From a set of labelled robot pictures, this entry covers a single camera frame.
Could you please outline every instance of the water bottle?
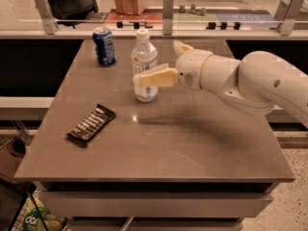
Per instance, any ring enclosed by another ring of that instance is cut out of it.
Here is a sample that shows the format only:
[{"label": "water bottle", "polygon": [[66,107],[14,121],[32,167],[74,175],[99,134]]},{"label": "water bottle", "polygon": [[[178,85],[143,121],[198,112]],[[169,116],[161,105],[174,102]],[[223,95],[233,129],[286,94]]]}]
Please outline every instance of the water bottle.
[{"label": "water bottle", "polygon": [[[157,50],[149,41],[150,35],[147,29],[139,29],[136,34],[137,43],[132,49],[133,74],[157,66]],[[157,87],[140,87],[134,85],[135,95],[142,102],[150,102],[157,96]]]}]

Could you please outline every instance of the can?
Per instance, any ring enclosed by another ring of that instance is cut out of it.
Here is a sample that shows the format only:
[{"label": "can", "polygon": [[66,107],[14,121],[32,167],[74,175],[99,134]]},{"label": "can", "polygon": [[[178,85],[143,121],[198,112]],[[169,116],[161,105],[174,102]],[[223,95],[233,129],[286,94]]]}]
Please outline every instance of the can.
[{"label": "can", "polygon": [[93,41],[96,44],[98,62],[103,66],[110,66],[116,63],[116,52],[114,47],[113,34],[107,27],[98,27],[93,31]]}]

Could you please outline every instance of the box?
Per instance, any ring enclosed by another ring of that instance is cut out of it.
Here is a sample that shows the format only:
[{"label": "box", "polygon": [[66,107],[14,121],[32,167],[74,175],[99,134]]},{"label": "box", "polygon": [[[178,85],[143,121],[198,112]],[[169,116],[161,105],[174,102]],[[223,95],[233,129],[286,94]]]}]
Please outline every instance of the box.
[{"label": "box", "polygon": [[140,15],[147,7],[147,0],[115,0],[117,13]]}]

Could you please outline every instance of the bottle cap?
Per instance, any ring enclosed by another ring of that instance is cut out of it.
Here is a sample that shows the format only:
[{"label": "bottle cap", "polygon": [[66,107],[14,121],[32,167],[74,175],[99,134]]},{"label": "bottle cap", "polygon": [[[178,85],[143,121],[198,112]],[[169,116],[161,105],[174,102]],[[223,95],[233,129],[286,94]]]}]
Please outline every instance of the bottle cap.
[{"label": "bottle cap", "polygon": [[138,29],[136,36],[138,41],[145,41],[150,39],[150,34],[145,28]]}]

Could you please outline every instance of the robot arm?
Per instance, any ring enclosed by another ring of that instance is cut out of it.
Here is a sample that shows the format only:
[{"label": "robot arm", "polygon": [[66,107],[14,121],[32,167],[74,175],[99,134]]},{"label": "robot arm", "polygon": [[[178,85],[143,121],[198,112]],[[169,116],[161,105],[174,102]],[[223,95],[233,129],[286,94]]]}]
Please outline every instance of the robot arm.
[{"label": "robot arm", "polygon": [[251,115],[266,115],[278,105],[308,128],[308,76],[283,59],[256,51],[239,61],[179,41],[174,42],[174,50],[178,57],[175,69],[165,65],[163,70],[135,76],[135,81],[138,78],[144,86],[159,87],[179,82],[193,90],[208,90]]}]

